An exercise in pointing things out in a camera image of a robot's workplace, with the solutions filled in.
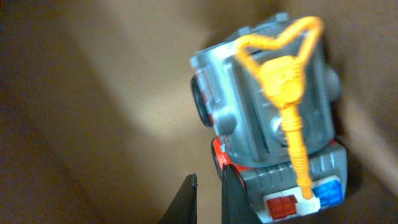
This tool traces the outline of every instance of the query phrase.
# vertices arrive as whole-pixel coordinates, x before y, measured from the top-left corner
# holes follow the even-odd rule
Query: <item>toy wheel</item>
[[[191,79],[191,89],[201,122],[208,128],[212,127],[211,119],[209,117],[209,114],[207,113],[206,105],[203,101],[203,96],[201,95],[195,76],[193,76]]]
[[[223,178],[223,171],[221,170],[220,164],[218,163],[218,159],[217,159],[217,155],[216,155],[216,149],[214,148],[214,144],[213,144],[214,141],[215,141],[215,139],[213,139],[211,141],[211,155],[213,155],[213,160],[214,160],[214,164],[216,166],[218,177],[220,177],[220,179],[222,179]]]

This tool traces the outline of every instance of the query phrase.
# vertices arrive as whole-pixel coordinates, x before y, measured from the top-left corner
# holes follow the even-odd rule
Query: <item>brown cardboard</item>
[[[189,58],[277,11],[321,16],[327,59],[343,82],[344,136],[391,184],[398,178],[386,173],[396,157],[383,167],[374,155],[394,154],[397,143],[397,9],[394,1],[23,1],[5,12],[9,38],[0,50],[8,55],[1,72],[107,221],[156,222],[195,172],[198,221],[219,223],[214,133],[198,119]],[[359,108],[362,120],[354,119]],[[370,133],[379,133],[371,134],[373,146],[382,141],[383,147],[369,148],[362,129],[353,130],[371,129],[370,120],[378,129]],[[373,189],[375,197],[385,192]]]

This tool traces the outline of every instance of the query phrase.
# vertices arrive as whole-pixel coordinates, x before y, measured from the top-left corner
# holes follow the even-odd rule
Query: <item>plastic toy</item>
[[[346,151],[333,141],[336,73],[323,59],[317,17],[279,13],[191,60],[195,103],[217,138],[219,175],[233,164],[263,223],[343,202]]]

